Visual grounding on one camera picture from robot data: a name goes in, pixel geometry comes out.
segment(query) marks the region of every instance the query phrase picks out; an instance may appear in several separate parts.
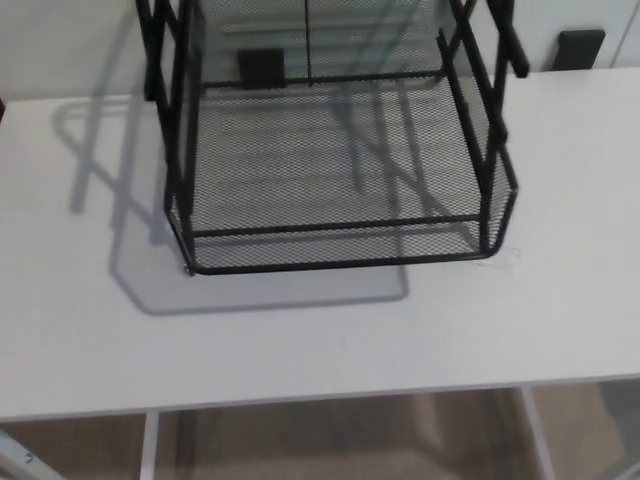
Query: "metal rod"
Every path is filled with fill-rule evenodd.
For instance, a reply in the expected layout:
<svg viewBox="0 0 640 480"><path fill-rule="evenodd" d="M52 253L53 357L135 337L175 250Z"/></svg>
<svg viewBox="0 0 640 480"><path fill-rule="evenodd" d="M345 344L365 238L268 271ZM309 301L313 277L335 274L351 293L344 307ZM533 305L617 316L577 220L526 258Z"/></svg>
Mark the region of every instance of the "metal rod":
<svg viewBox="0 0 640 480"><path fill-rule="evenodd" d="M311 83L342 83L342 82L366 82L374 80L403 80L408 78L423 78L423 77L437 77L440 75L440 70L416 70L414 72L389 72L389 73L375 73L375 74L363 74L363 75L336 75L336 76L321 76L311 77ZM286 85L304 85L309 83L309 78L296 77L285 79ZM203 82L202 89L211 88L242 88L242 82L236 80L229 80L225 82Z"/></svg>
<svg viewBox="0 0 640 480"><path fill-rule="evenodd" d="M513 2L488 0L487 4L498 29L500 41L503 42L505 55L513 66L513 71L519 78L526 78L531 66L513 28Z"/></svg>
<svg viewBox="0 0 640 480"><path fill-rule="evenodd" d="M489 74L487 73L487 69L484 66L484 62L482 61L480 49L478 48L478 44L476 43L473 31L471 30L471 25L469 24L469 20L467 20L464 16L460 0L449 0L449 3L451 4L453 16L458 23L458 28L460 28L462 35L462 45L464 46L467 52L467 56L469 57L471 70L473 70L473 75L476 79L476 82L478 83L478 90L480 91L480 96L482 97L482 103L484 104L484 108L487 112L487 117L489 117L489 121L495 127L498 139L500 140L500 142L504 143L507 141L508 136L507 127L504 123L502 115L495 109L492 93L493 88L491 86L491 82L489 81Z"/></svg>
<svg viewBox="0 0 640 480"><path fill-rule="evenodd" d="M467 19L471 18L473 11L476 8L478 0L467 0L467 3L464 4L464 15ZM451 37L451 42L449 43L449 48L451 49L451 56L455 56L458 48L460 47L460 42L462 41L462 33L460 31L460 26L456 28L456 31L453 33Z"/></svg>
<svg viewBox="0 0 640 480"><path fill-rule="evenodd" d="M144 424L144 439L142 441L142 455L140 460L140 480L154 480L155 478L159 429L160 413L147 413Z"/></svg>
<svg viewBox="0 0 640 480"><path fill-rule="evenodd" d="M430 218L400 218L394 220L369 220L362 222L336 222L310 225L278 225L273 227L233 228L223 230L200 230L193 232L194 238L233 237L243 235L269 235L278 233L305 233L327 230L355 230L367 228L404 227L411 225L439 225L446 223L477 222L479 215L451 215Z"/></svg>
<svg viewBox="0 0 640 480"><path fill-rule="evenodd" d="M504 18L506 22L511 22L513 19L513 0L503 0L501 2L501 11L494 12L496 15ZM495 80L492 90L493 101L495 109L502 115L502 106L504 103L504 94L507 85L507 73L509 68L509 52L507 47L507 39L502 35L498 38L498 53L495 69ZM496 161L498 156L498 149L501 143L496 138L496 130L493 125L489 126L489 133L487 138L487 156L483 168L483 181L484 188L482 192L482 200L480 201L480 248L483 251L489 251L491 249L491 232L489 231L489 223L491 222L491 203L493 199L493 186L496 170Z"/></svg>
<svg viewBox="0 0 640 480"><path fill-rule="evenodd" d="M446 255L421 255L403 258L373 258L366 260L336 260L303 264L273 264L242 267L207 268L194 265L193 271L199 275L242 275L248 273L295 272L299 270L333 270L338 268L385 267L393 265L409 265L419 263L459 262L465 260L482 260L487 255L479 253L452 253Z"/></svg>
<svg viewBox="0 0 640 480"><path fill-rule="evenodd" d="M442 66L444 68L445 74L447 75L447 79L449 80L449 86L451 87L453 101L456 105L458 116L460 117L460 125L462 127L462 133L469 149L469 157L471 158L471 163L473 164L473 171L476 174L478 189L480 190L480 192L482 192L482 151L480 150L480 145L478 144L478 139L476 137L475 130L473 129L473 123L471 122L471 117L469 115L469 106L467 102L465 102L462 95L462 88L460 87L460 82L458 81L458 76L453 65L453 60L450 57L449 52L451 52L451 48L450 46L447 47L447 41L442 29L440 30L440 35L438 36L438 47L440 48L440 53L442 54Z"/></svg>
<svg viewBox="0 0 640 480"><path fill-rule="evenodd" d="M311 26L309 25L309 0L304 0L304 34L307 43L307 81L309 86L313 86L313 77L311 76Z"/></svg>

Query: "desk organizer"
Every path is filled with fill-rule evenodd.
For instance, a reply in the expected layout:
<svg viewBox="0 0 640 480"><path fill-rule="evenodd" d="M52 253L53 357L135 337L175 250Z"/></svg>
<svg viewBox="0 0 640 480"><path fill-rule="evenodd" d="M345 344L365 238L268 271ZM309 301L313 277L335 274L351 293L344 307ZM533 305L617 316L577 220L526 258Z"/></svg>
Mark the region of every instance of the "desk organizer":
<svg viewBox="0 0 640 480"><path fill-rule="evenodd" d="M190 274L473 260L517 193L502 118L529 72L513 0L137 0Z"/></svg>

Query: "desk leg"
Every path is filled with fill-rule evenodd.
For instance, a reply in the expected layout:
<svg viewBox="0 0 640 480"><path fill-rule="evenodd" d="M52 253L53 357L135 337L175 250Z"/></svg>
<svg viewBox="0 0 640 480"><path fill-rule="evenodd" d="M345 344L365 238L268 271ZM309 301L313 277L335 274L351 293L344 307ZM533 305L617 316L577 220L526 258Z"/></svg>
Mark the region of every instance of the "desk leg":
<svg viewBox="0 0 640 480"><path fill-rule="evenodd" d="M536 446L538 465L542 470L542 478L544 480L556 480L551 455L549 454L549 447L547 446L547 440L542 430L542 423L540 422L540 416L538 415L538 409L536 407L536 401L533 398L533 393L531 392L531 387L520 388L520 394L522 395L524 408L527 413L527 418L529 419L529 426L531 427L531 433Z"/></svg>
<svg viewBox="0 0 640 480"><path fill-rule="evenodd" d="M144 440L142 443L142 460L140 461L140 480L154 480L156 474L159 427L160 413L147 413L147 419L144 425Z"/></svg>
<svg viewBox="0 0 640 480"><path fill-rule="evenodd" d="M64 480L4 430L0 430L0 467L16 480Z"/></svg>

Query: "wooden floor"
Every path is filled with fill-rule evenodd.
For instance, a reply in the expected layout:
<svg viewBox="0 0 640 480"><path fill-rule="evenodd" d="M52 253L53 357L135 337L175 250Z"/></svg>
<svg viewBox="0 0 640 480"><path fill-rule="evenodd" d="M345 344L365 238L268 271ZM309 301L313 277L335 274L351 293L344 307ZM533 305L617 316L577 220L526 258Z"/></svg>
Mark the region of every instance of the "wooden floor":
<svg viewBox="0 0 640 480"><path fill-rule="evenodd" d="M538 388L534 397L558 480L613 479L628 468L635 452L615 422L621 416L636 422L640 460L635 390L622 406L594 384ZM69 479L137 478L143 416L2 428ZM164 414L156 478L537 480L542 474L518 392L493 390Z"/></svg>

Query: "black metal mesh shelf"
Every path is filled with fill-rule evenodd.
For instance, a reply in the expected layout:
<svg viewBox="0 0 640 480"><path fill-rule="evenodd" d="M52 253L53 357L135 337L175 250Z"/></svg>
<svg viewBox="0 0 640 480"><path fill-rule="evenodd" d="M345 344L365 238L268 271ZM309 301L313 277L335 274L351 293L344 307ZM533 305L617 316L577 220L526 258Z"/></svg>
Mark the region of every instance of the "black metal mesh shelf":
<svg viewBox="0 0 640 480"><path fill-rule="evenodd" d="M468 25L475 1L458 1L454 20L426 0L393 8L376 0L299 8L294 0L182 0L175 17L156 1L147 27L169 25L177 53L168 92L156 78L159 52L146 42L146 93L158 103L166 209L189 271L422 263L497 251L517 190L500 114L504 82L487 91ZM493 8L508 13L504 3ZM438 29L445 24L453 27L449 40ZM286 88L242 88L237 51L260 46L284 51Z"/></svg>

